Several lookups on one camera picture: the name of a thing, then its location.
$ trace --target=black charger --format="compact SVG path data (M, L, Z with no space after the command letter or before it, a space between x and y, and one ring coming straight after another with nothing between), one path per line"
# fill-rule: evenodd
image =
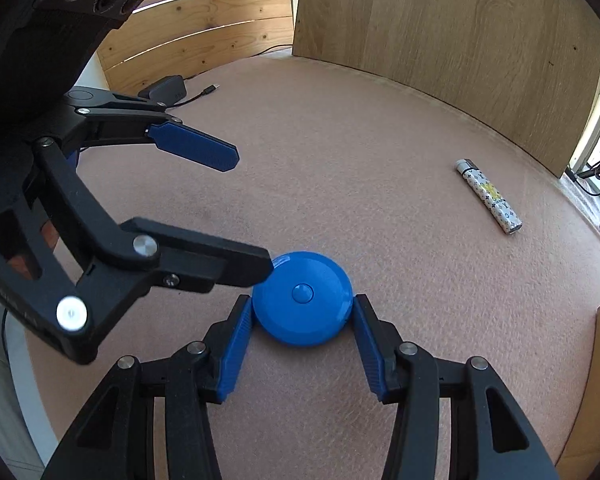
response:
M138 97L163 103L167 108L187 96L181 75L168 75L138 92Z

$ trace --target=blue gripper pad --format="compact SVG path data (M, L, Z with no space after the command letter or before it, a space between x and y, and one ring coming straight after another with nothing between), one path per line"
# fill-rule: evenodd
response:
M382 401L387 393L386 382L384 380L384 360L378 350L374 340L371 328L366 322L365 313L362 310L358 298L353 299L353 333L356 337L358 352L362 360L362 366L365 369L366 382L372 393L378 396Z
M238 374L242 367L244 354L247 351L252 326L253 308L251 298L249 298L244 304L220 361L220 378L218 381L218 399L220 402L226 400L238 381Z
M238 148L234 145L184 124L174 122L152 124L147 136L154 140L159 150L173 153L214 170L232 170L240 160Z

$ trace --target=white wall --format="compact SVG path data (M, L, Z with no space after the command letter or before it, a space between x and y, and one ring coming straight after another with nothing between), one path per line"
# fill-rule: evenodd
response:
M84 67L84 70L75 84L77 86L90 86L92 88L109 90L107 78L104 77L104 72L102 71L100 60L98 59L98 53L91 56L91 59L87 63L87 66Z

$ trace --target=patterned lighter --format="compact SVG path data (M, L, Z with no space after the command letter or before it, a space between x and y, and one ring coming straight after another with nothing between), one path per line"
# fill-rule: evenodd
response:
M522 227L522 220L472 161L468 158L458 160L456 170L482 199L506 234L510 235Z

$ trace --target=wooden wall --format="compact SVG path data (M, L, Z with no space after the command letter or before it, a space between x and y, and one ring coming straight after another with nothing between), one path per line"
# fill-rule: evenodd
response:
M136 94L292 43L291 0L145 0L98 49L112 90Z
M596 93L600 21L584 0L299 0L293 53L426 92L560 175Z

